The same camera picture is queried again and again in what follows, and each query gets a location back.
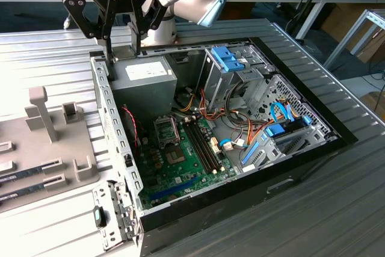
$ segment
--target green motherboard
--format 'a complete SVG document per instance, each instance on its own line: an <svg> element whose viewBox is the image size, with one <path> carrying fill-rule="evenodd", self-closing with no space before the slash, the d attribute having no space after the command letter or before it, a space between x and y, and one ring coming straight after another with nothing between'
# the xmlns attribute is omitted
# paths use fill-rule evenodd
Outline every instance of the green motherboard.
<svg viewBox="0 0 385 257"><path fill-rule="evenodd" d="M210 131L204 119L198 120L197 125L201 130ZM153 208L236 175L223 154L221 157L215 155L221 166L219 170L205 170L181 123L177 124L177 130L180 145L159 149L154 131L150 132L150 137L141 146L137 166L144 184L140 193L143 209Z"/></svg>

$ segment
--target metal bracket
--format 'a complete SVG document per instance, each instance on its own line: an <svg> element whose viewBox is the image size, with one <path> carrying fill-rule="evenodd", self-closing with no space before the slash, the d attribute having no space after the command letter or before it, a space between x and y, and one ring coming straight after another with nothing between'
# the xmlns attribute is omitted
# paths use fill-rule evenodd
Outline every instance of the metal bracket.
<svg viewBox="0 0 385 257"><path fill-rule="evenodd" d="M131 195L124 181L104 182L93 189L94 217L105 251L132 240L141 232Z"/></svg>

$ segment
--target aluminum extrusion table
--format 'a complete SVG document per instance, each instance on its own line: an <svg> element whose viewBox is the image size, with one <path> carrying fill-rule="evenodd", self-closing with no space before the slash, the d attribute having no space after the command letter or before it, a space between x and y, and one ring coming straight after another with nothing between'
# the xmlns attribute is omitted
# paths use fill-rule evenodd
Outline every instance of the aluminum extrusion table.
<svg viewBox="0 0 385 257"><path fill-rule="evenodd" d="M154 256L353 256L384 250L385 124L267 20L222 21L209 30L182 23L177 30L181 42L191 38L208 41L217 36L260 37L359 142L295 188ZM115 45L130 41L126 28L113 29ZM20 102L0 107L0 116L22 114L27 88L36 85L46 86L50 109L77 101L86 113L102 182L114 179L114 171L97 114L88 56L97 50L100 47L79 30L0 34L0 97L6 96L13 84L19 88L13 97L18 96ZM103 255L92 212L91 189L96 185L0 214L4 256ZM126 243L108 255L137 254L135 246Z"/></svg>

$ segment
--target handle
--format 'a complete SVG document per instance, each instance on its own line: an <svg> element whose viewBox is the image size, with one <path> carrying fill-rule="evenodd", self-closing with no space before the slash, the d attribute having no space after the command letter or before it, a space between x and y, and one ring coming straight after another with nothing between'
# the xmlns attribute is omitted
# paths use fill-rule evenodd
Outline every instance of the handle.
<svg viewBox="0 0 385 257"><path fill-rule="evenodd" d="M292 182L294 182L293 179L287 178L286 180L283 180L283 181L281 181L281 182L278 182L278 183L276 183L276 184L274 184L274 185L268 187L268 188L266 189L266 193L267 193L267 194L275 193L276 191L279 190L280 187L282 188L282 186L284 186L284 185L286 185L286 184L291 184Z"/></svg>

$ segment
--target ram slot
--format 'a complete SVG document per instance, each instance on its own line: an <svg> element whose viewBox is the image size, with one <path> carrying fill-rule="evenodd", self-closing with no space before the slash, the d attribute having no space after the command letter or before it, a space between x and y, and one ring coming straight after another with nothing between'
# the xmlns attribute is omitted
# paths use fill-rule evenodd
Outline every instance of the ram slot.
<svg viewBox="0 0 385 257"><path fill-rule="evenodd" d="M211 173L214 169L219 168L219 163L215 158L214 154L202 134L200 133L199 127L195 124L187 124L183 126L191 144L196 151L206 173Z"/></svg>
<svg viewBox="0 0 385 257"><path fill-rule="evenodd" d="M200 143L203 146L203 150L205 151L206 156L209 158L209 162L210 162L212 170L214 170L214 169L218 170L220 168L220 165L219 165L219 163L218 163L218 161L217 161L217 159L216 159L212 149L207 144L205 138L203 137L202 133L200 132L200 129L199 129L198 125L196 125L196 124L193 125L192 126L192 131L196 134L196 136L198 136L198 138L200 140Z"/></svg>

